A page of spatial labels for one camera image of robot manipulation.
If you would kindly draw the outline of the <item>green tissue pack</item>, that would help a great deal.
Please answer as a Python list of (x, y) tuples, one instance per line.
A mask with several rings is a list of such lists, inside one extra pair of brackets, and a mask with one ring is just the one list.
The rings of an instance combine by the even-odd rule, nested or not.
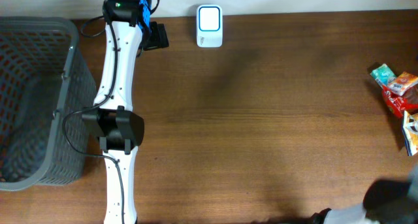
[(383, 86), (387, 86), (388, 84), (390, 84), (393, 80), (397, 78), (395, 73), (385, 63), (380, 65), (378, 68), (372, 70), (370, 75), (378, 83), (378, 85), (381, 88)]

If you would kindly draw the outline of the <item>orange tissue pack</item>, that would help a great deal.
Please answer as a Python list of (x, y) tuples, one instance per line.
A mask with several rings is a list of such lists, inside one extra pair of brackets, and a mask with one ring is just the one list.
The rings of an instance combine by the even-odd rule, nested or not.
[(388, 84), (388, 88), (396, 95), (403, 96), (407, 90), (417, 85), (417, 76), (403, 72)]

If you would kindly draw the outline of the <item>red snack packet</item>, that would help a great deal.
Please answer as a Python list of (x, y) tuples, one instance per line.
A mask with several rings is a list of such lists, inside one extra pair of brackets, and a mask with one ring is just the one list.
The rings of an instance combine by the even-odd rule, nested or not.
[(381, 94), (385, 104), (397, 118), (402, 118), (405, 111), (417, 110), (417, 104), (410, 103), (406, 98), (396, 95), (385, 85), (382, 86)]

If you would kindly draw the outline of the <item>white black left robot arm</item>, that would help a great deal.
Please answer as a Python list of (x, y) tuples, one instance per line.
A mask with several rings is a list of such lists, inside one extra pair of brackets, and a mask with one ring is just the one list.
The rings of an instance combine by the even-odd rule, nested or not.
[(144, 120), (132, 102), (135, 63), (142, 52), (169, 47), (165, 26), (151, 20), (152, 0), (105, 0), (106, 53), (93, 106), (82, 113), (99, 141), (106, 166), (105, 223), (137, 223), (135, 160), (144, 138)]

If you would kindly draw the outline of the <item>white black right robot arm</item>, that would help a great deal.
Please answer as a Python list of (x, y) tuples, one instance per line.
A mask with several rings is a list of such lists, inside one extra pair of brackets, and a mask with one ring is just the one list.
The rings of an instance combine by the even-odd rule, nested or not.
[(340, 210), (315, 213), (316, 224), (417, 224), (417, 167), (405, 180), (378, 179), (368, 188), (360, 204)]

